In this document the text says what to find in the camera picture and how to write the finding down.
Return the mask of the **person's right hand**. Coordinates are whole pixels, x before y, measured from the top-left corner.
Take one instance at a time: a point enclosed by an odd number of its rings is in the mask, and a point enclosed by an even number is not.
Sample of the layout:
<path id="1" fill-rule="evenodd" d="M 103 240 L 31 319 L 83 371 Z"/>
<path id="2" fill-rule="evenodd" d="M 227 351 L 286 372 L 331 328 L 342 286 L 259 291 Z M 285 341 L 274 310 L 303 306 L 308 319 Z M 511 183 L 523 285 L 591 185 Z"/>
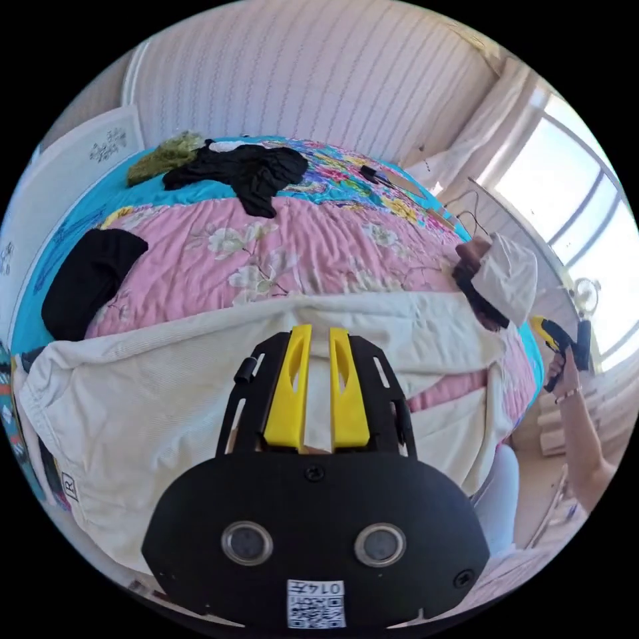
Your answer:
<path id="1" fill-rule="evenodd" d="M 581 393 L 580 376 L 571 347 L 566 348 L 563 354 L 554 355 L 548 366 L 545 389 L 554 396 L 556 404 Z"/>

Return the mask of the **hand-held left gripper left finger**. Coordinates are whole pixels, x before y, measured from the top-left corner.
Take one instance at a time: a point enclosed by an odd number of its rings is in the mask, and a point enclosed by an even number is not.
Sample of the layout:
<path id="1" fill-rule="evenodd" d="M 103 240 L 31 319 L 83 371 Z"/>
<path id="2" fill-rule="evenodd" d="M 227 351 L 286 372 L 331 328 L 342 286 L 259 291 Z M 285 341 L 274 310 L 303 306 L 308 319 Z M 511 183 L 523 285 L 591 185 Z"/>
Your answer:
<path id="1" fill-rule="evenodd" d="M 288 337 L 264 429 L 268 447 L 304 446 L 312 327 L 298 325 Z"/>

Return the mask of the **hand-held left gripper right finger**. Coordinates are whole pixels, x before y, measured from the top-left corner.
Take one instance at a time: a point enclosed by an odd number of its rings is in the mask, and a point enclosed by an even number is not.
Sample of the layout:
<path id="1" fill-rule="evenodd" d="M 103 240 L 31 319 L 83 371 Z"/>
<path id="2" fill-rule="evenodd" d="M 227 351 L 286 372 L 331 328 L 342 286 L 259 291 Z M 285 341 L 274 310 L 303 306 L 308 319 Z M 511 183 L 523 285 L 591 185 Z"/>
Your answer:
<path id="1" fill-rule="evenodd" d="M 366 447 L 369 427 L 350 335 L 329 330 L 330 419 L 332 447 Z"/>

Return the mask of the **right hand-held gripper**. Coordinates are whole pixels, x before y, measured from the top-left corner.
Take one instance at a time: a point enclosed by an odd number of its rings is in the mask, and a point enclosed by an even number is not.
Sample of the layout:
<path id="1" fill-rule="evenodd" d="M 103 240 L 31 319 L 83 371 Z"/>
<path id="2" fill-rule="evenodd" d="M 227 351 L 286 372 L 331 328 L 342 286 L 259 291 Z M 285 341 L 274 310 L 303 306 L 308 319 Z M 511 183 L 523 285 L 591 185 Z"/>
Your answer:
<path id="1" fill-rule="evenodd" d="M 536 336 L 539 337 L 555 354 L 559 354 L 564 361 L 560 368 L 560 372 L 549 377 L 544 387 L 547 392 L 552 393 L 556 387 L 559 377 L 563 373 L 566 362 L 566 350 L 574 346 L 576 343 L 557 323 L 552 320 L 546 320 L 542 316 L 530 317 L 530 326 Z"/>

